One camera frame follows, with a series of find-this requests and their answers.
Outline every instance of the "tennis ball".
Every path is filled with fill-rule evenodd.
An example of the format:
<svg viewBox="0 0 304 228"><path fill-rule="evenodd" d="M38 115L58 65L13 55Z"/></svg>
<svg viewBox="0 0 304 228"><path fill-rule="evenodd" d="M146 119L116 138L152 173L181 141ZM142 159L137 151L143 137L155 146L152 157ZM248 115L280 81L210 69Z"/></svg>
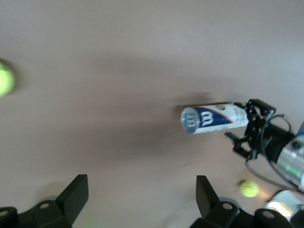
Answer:
<svg viewBox="0 0 304 228"><path fill-rule="evenodd" d="M250 198L255 197L258 194L259 188L255 182L245 180L240 183L239 191L242 193L243 196Z"/></svg>
<svg viewBox="0 0 304 228"><path fill-rule="evenodd" d="M15 78L11 69L0 63L0 97L8 94L15 85Z"/></svg>

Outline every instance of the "gray floor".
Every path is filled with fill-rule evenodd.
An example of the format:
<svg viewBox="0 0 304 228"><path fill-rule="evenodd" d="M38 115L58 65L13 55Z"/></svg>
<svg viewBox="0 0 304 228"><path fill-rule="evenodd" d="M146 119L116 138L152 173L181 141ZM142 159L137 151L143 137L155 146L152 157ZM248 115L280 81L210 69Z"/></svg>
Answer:
<svg viewBox="0 0 304 228"><path fill-rule="evenodd" d="M303 38L301 0L2 0L0 58L17 85L0 99L0 206L22 212L86 173L75 228L185 228L207 175L253 213L277 188L246 171L223 132L188 136L179 111L260 98L297 128ZM242 179L260 194L242 197Z"/></svg>

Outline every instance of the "tennis ball can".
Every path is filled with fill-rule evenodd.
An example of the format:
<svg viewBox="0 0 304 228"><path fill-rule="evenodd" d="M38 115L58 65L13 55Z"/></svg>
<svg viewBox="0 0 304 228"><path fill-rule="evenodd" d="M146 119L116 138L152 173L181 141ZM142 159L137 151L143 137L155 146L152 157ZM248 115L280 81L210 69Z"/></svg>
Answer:
<svg viewBox="0 0 304 228"><path fill-rule="evenodd" d="M235 104L186 107L180 117L183 129L189 134L244 127L248 124L246 111Z"/></svg>

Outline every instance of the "yellow-green tennis ball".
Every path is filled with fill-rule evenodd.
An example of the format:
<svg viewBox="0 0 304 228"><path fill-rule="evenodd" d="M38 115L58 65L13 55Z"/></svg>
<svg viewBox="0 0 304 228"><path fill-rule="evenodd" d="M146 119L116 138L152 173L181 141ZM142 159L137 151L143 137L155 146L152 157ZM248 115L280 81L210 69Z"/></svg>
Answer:
<svg viewBox="0 0 304 228"><path fill-rule="evenodd" d="M15 78L11 69L0 63L0 97L8 94L15 85Z"/></svg>
<svg viewBox="0 0 304 228"><path fill-rule="evenodd" d="M243 196L250 198L255 197L258 194L259 188L255 182L245 180L240 183L239 191L242 193Z"/></svg>

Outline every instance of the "gray surface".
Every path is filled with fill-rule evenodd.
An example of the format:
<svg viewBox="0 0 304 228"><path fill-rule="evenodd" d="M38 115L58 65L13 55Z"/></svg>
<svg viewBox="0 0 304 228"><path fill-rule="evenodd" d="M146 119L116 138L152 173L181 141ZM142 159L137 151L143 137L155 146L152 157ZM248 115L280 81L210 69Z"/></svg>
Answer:
<svg viewBox="0 0 304 228"><path fill-rule="evenodd" d="M252 213L275 189L243 198L243 160L223 132L187 136L180 105L261 98L299 126L303 39L302 0L2 0L18 84L0 99L0 205L26 210L87 173L75 228L184 228L207 175Z"/></svg>

